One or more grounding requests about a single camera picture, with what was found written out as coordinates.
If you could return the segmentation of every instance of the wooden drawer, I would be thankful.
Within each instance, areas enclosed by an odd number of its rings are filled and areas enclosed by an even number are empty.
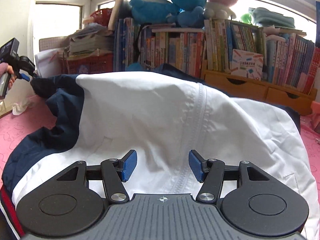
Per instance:
[[[205,74],[204,81],[213,87],[227,92],[232,97],[250,98],[264,101],[267,87],[255,83],[229,78],[219,74]]]
[[[301,115],[308,115],[312,113],[312,99],[308,96],[295,95],[293,93],[269,88],[266,102],[283,106],[290,106]]]

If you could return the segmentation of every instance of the drawer handle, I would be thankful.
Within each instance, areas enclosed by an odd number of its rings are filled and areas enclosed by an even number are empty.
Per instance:
[[[243,85],[246,83],[246,81],[243,81],[243,80],[238,80],[233,78],[227,78],[227,79],[231,84],[234,84],[234,85]]]
[[[292,93],[289,93],[289,92],[286,92],[288,97],[291,98],[291,99],[298,99],[300,96],[297,96],[295,94],[292,94]]]

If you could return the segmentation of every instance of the gray gripper base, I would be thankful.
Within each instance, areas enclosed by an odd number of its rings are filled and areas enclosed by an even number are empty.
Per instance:
[[[52,240],[27,235],[24,240]],[[189,194],[135,194],[125,204],[110,206],[107,214],[93,227],[58,240],[254,240],[231,227],[218,209],[200,204]],[[299,233],[282,240],[302,240]]]

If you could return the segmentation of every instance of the metal screw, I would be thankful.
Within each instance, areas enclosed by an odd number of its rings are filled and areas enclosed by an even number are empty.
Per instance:
[[[203,201],[212,201],[214,200],[214,195],[212,195],[211,193],[201,193],[199,195],[199,198]]]
[[[114,193],[111,195],[111,199],[114,201],[124,201],[127,196],[123,193]]]

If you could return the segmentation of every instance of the black circular pad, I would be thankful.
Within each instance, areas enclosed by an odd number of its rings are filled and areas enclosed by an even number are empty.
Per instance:
[[[244,184],[225,196],[221,211],[234,227],[264,237],[301,231],[309,214],[304,198],[278,181]]]
[[[287,207],[282,198],[271,194],[253,196],[249,200],[249,206],[253,211],[268,216],[280,214]]]
[[[17,217],[25,231],[62,237],[92,226],[103,213],[103,202],[92,190],[74,181],[47,181],[25,195]]]

